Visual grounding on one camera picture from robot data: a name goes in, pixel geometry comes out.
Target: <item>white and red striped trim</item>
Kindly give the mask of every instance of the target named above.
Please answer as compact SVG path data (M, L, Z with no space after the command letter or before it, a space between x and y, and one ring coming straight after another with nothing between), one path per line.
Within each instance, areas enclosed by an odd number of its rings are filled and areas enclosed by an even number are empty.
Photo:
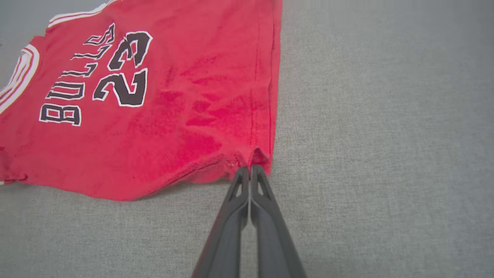
M8 85L0 91L0 114L22 94L38 67L40 53L36 47L28 45L21 52L14 74Z
M55 24L69 21L72 19L90 17L90 16L97 15L97 14L101 13L106 6L110 5L111 3L115 2L115 1L118 1L118 0L110 0L108 3L106 3L106 4L103 3L99 7L97 7L94 10L91 10L91 11L57 14L52 19L50 19L50 22L48 24L48 28L52 27Z

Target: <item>basketball jersey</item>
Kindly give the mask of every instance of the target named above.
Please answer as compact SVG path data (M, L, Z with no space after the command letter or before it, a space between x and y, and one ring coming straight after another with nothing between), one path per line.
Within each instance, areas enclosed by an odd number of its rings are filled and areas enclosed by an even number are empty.
M270 172L281 0L113 0L49 22L0 92L0 181L133 200Z

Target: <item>clothing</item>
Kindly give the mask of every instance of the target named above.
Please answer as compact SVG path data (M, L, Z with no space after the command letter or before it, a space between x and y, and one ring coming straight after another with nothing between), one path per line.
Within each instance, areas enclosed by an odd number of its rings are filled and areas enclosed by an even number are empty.
M0 92L0 181L132 200L271 169L279 0L114 0L55 16Z

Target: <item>gray fabric tablecloth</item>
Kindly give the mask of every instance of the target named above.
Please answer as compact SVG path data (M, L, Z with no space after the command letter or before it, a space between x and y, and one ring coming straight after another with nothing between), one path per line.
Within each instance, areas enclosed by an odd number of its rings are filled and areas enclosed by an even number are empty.
M1 3L0 83L52 16L100 3ZM493 26L490 0L284 1L270 181L309 277L494 277ZM227 187L1 186L0 277L188 277Z

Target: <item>gray surface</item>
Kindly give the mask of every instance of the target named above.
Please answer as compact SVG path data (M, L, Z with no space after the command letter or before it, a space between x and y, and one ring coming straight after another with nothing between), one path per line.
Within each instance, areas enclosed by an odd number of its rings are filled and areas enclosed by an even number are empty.
M54 14L97 2L3 2L0 81ZM494 277L493 2L297 2L270 180L307 274ZM226 188L117 203L1 187L0 277L187 277Z

